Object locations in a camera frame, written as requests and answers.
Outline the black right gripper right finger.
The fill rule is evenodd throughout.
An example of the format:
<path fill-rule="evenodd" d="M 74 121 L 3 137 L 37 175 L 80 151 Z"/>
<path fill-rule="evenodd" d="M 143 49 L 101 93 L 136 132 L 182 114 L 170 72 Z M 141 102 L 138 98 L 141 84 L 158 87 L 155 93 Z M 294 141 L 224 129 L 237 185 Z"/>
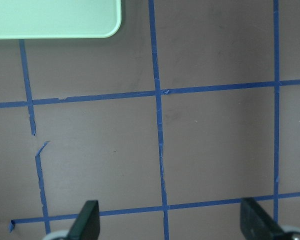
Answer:
<path fill-rule="evenodd" d="M 240 230 L 246 240 L 283 240 L 285 232 L 252 197 L 241 199 Z"/>

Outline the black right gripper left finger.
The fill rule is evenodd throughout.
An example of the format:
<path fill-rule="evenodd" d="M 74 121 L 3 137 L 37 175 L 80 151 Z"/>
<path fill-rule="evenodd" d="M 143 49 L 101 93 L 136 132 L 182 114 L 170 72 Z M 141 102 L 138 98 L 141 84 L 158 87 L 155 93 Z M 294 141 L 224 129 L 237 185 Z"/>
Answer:
<path fill-rule="evenodd" d="M 97 240 L 100 235 L 100 211 L 98 200 L 88 200 L 71 226 L 67 240 Z"/>

